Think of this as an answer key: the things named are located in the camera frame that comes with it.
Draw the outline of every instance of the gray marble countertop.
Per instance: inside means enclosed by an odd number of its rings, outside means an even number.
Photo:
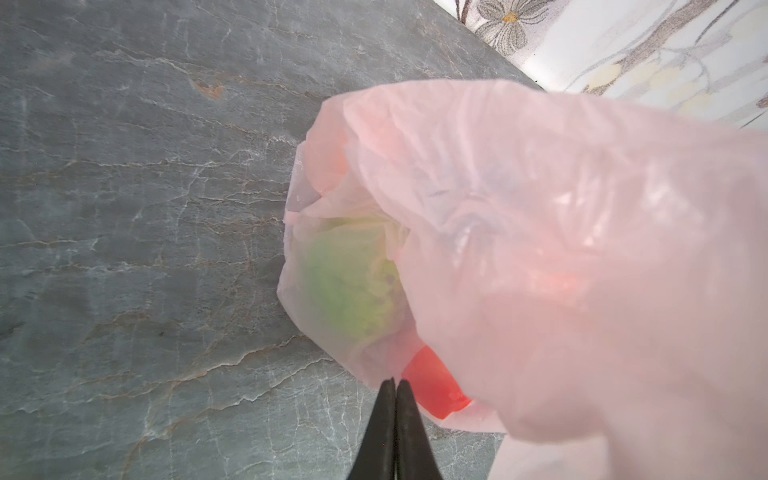
[[[0,478],[345,478],[374,392],[277,301],[283,200],[323,99],[434,77],[530,84],[430,0],[1,0]]]

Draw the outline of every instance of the flower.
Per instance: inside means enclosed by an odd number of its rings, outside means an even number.
[[[475,34],[505,57],[513,55],[528,43],[522,24],[542,22],[551,2],[554,0],[481,0],[478,12],[488,22]]]

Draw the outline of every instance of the floral wallpaper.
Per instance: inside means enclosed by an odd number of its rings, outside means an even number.
[[[768,0],[435,0],[549,91],[768,130]]]

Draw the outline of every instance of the red plastic item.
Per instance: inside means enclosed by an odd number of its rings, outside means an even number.
[[[471,402],[442,360],[428,346],[416,353],[402,372],[402,377],[411,382],[416,401],[437,419],[443,420]]]

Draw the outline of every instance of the green vegetable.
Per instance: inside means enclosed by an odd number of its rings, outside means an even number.
[[[386,258],[388,220],[330,220],[306,251],[313,305],[337,332],[369,344],[401,325],[407,309],[395,263]]]

